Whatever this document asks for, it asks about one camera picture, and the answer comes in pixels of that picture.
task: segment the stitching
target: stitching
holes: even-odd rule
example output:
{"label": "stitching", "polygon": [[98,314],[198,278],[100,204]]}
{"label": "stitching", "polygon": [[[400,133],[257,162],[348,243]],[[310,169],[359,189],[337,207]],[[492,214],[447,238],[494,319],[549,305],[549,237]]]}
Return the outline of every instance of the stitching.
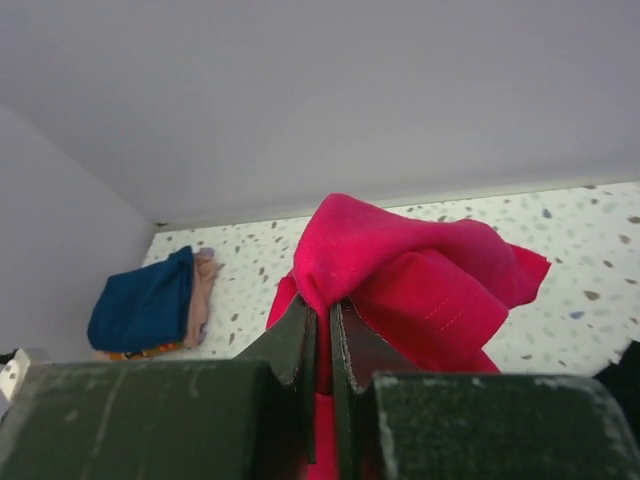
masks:
{"label": "stitching", "polygon": [[449,292],[449,295],[447,295],[447,297],[440,303],[440,305],[438,305],[435,309],[431,310],[431,313],[429,315],[427,315],[426,317],[423,318],[423,320],[428,320],[429,318],[433,317],[438,310],[440,310],[440,308],[442,308],[442,306],[447,303],[449,301],[449,299],[451,297],[453,297],[453,294],[456,293],[458,290],[460,290],[460,287],[457,286],[456,288],[454,288],[453,290],[451,290]]}
{"label": "stitching", "polygon": [[438,331],[435,333],[435,335],[439,335],[439,334],[441,334],[441,333],[442,333],[442,331],[443,331],[445,328],[447,328],[449,325],[451,325],[453,322],[455,322],[455,321],[458,319],[458,317],[459,317],[460,315],[462,315],[462,314],[464,313],[464,311],[465,311],[465,310],[467,310],[467,309],[469,308],[469,305],[471,305],[471,303],[476,299],[476,297],[477,297],[479,294],[480,294],[480,292],[476,292],[476,293],[475,293],[475,295],[473,295],[473,297],[471,297],[471,298],[467,301],[467,303],[465,304],[465,306],[464,306],[464,307],[462,307],[462,309],[458,312],[458,314],[457,314],[455,317],[453,317],[451,320],[449,320],[447,323],[445,323],[442,327],[440,327],[440,328],[438,329]]}

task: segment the speckled countertop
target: speckled countertop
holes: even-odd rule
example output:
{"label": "speckled countertop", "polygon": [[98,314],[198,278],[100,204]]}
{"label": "speckled countertop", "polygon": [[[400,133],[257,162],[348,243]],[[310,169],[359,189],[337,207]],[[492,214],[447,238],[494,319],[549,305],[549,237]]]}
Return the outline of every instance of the speckled countertop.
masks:
{"label": "speckled countertop", "polygon": [[[553,262],[538,299],[512,310],[485,347],[503,371],[592,375],[640,340],[640,182],[389,210],[431,221],[474,218]],[[231,357],[257,338],[308,221],[158,233],[145,265],[191,245],[213,247],[223,266],[205,341],[162,358]]]}

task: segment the blue cloth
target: blue cloth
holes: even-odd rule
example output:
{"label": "blue cloth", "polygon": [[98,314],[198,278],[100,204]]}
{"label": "blue cloth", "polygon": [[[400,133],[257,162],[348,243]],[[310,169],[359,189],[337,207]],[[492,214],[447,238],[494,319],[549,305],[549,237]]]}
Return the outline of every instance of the blue cloth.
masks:
{"label": "blue cloth", "polygon": [[184,247],[163,262],[109,277],[89,322],[93,348],[137,352],[182,341],[193,267],[191,247]]}

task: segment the pink towel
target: pink towel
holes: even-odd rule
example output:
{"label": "pink towel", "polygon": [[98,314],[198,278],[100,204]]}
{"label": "pink towel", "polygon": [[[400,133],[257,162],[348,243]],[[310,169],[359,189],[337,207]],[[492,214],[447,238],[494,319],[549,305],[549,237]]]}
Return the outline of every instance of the pink towel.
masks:
{"label": "pink towel", "polygon": [[316,447],[310,479],[337,478],[329,307],[351,297],[367,324],[430,371],[497,372],[482,352],[509,308],[535,299],[550,264],[473,220],[435,223],[329,195],[305,229],[267,327],[299,292],[318,314]]}

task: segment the white object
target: white object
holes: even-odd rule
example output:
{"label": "white object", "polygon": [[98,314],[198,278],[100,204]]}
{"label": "white object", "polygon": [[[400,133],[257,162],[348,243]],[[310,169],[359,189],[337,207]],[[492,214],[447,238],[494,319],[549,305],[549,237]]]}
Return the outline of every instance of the white object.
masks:
{"label": "white object", "polygon": [[20,389],[29,367],[39,363],[51,363],[44,350],[20,348],[13,360],[10,360],[0,371],[0,391],[7,399],[15,397]]}

